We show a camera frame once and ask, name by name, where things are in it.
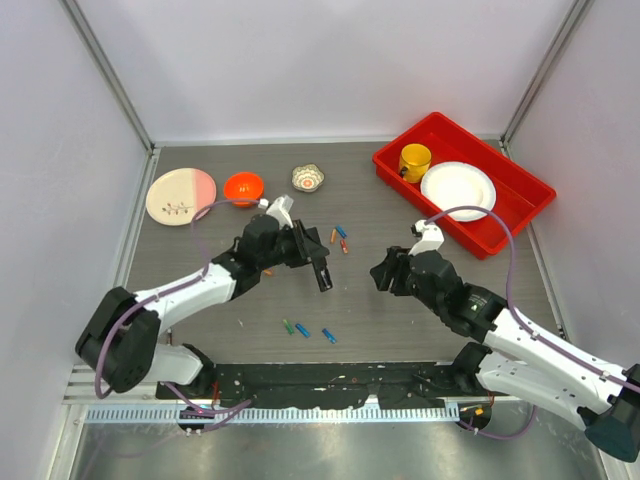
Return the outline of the black remote control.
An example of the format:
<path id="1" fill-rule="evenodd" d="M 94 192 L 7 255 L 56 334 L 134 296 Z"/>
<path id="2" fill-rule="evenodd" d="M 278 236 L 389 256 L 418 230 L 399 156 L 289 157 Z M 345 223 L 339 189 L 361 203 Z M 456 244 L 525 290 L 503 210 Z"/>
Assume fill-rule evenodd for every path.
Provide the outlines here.
<path id="1" fill-rule="evenodd" d="M 325 257 L 313 258 L 311 265 L 314 270 L 315 278 L 321 292 L 327 292 L 333 288 L 328 263 Z"/>

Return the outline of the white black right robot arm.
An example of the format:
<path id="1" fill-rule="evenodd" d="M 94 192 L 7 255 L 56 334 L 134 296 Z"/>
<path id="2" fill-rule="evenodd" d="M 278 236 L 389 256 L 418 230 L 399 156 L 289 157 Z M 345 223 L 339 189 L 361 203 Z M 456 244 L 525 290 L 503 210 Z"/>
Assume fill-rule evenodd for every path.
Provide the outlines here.
<path id="1" fill-rule="evenodd" d="M 571 423 L 609 456 L 638 459 L 638 366 L 623 368 L 550 333 L 506 299 L 464 282 L 436 250 L 390 247 L 370 275 L 378 290 L 419 300 L 469 339 L 470 359 L 451 371 L 457 391 L 518 397 Z"/>

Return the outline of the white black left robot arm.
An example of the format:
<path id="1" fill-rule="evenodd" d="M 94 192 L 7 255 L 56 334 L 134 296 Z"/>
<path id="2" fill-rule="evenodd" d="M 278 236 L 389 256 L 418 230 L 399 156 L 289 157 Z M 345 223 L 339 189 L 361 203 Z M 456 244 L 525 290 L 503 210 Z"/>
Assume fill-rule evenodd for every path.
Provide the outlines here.
<path id="1" fill-rule="evenodd" d="M 163 345 L 159 336 L 202 310 L 244 295 L 275 266 L 310 265 L 320 290 L 327 291 L 333 286 L 328 254 L 317 229 L 299 220 L 282 225 L 260 214 L 229 249 L 193 274 L 137 293 L 109 290 L 75 345 L 95 372 L 97 397 L 126 393 L 145 381 L 164 384 L 172 395 L 209 395 L 216 381 L 213 361 L 191 344 Z"/>

